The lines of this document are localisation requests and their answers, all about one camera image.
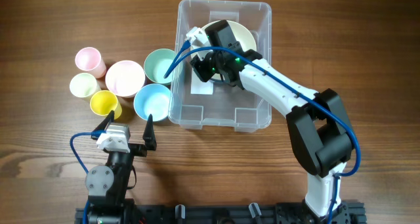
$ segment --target plastic bin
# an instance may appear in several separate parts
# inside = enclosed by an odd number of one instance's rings
[[[232,20],[245,26],[257,42],[257,51],[271,63],[271,8],[267,3],[182,0],[178,6],[175,52],[179,52],[191,28],[216,20]],[[169,119],[173,123],[186,129],[229,126],[240,132],[254,132],[270,125],[271,105],[239,87],[215,83],[212,95],[191,94],[190,60],[188,57],[173,73],[169,104]]]

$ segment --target black metal base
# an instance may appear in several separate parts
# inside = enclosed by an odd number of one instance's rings
[[[260,206],[262,224],[316,224],[319,220],[303,217],[302,203],[279,203],[275,206]],[[363,203],[342,202],[332,224],[366,224]],[[131,224],[257,224],[251,217],[248,206],[195,206],[185,207],[185,219],[175,219],[175,208],[166,206],[137,206]],[[82,224],[83,209],[76,209],[75,224]],[[100,219],[90,223],[107,223]]]

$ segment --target cup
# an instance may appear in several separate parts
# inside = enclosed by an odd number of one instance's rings
[[[146,76],[141,65],[122,60],[111,66],[105,77],[106,87],[120,97],[134,97],[143,87]]]
[[[108,90],[99,91],[92,96],[91,109],[99,116],[107,116],[113,110],[114,119],[119,118],[123,112],[117,96]]]
[[[150,53],[144,61],[144,72],[150,81],[163,85],[170,85],[172,73],[164,79],[166,71],[177,54],[170,49],[158,49]]]
[[[96,79],[101,78],[106,73],[105,63],[97,49],[85,47],[76,54],[76,66],[86,73],[90,73]]]
[[[74,76],[70,82],[70,92],[75,97],[87,102],[90,102],[92,96],[99,91],[100,87],[95,77],[88,73],[80,73]]]
[[[153,121],[159,122],[168,116],[171,91],[158,83],[144,86],[134,98],[134,110],[143,120],[153,115]]]

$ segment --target wood grain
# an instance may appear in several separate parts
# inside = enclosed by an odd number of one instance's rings
[[[87,198],[68,141],[101,118],[72,97],[74,56],[143,63],[173,48],[181,0],[0,0],[0,223],[73,223]],[[420,213],[420,0],[239,0],[272,7],[272,65],[295,81],[336,90],[362,146],[360,172],[341,197],[366,203],[369,223],[418,223]],[[121,122],[140,142],[130,103]],[[136,159],[138,204],[300,202],[306,173],[285,120],[253,134],[155,126],[158,148]],[[88,139],[88,168],[106,155]]]

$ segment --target blue bowl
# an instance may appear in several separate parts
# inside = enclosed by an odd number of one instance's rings
[[[171,91],[158,83],[144,86],[134,97],[134,110],[143,120],[153,115],[154,122],[168,117]]]

